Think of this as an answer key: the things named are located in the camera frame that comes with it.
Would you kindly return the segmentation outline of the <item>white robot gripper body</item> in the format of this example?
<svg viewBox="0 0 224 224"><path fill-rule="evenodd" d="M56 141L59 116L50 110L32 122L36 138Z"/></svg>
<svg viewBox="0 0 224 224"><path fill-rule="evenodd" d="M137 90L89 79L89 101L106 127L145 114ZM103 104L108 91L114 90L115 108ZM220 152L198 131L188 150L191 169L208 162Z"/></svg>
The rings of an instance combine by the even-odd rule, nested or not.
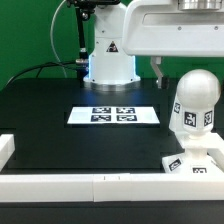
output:
<svg viewBox="0 0 224 224"><path fill-rule="evenodd" d="M133 0L122 47L128 55L224 57L224 0Z"/></svg>

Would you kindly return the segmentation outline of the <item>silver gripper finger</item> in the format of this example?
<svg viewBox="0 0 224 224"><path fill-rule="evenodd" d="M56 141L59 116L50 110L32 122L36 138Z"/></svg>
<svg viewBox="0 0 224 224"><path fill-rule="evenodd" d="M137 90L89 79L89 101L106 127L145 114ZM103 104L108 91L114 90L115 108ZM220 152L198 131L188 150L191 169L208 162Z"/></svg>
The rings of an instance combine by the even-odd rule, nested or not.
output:
<svg viewBox="0 0 224 224"><path fill-rule="evenodd" d="M157 86L159 89L167 89L169 87L169 78L165 76L160 68L162 64L162 58L159 56L152 56L150 59L150 65L157 76Z"/></svg>

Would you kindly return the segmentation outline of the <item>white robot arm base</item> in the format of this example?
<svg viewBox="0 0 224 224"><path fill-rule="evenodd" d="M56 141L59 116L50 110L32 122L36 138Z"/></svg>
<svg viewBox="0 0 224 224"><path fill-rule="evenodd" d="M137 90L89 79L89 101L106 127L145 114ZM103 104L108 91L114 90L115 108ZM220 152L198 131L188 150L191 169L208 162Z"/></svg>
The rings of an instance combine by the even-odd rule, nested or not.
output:
<svg viewBox="0 0 224 224"><path fill-rule="evenodd" d="M96 7L95 46L89 55L89 72L83 78L86 88L124 91L140 84L135 57L128 56L121 46L126 9L122 3Z"/></svg>

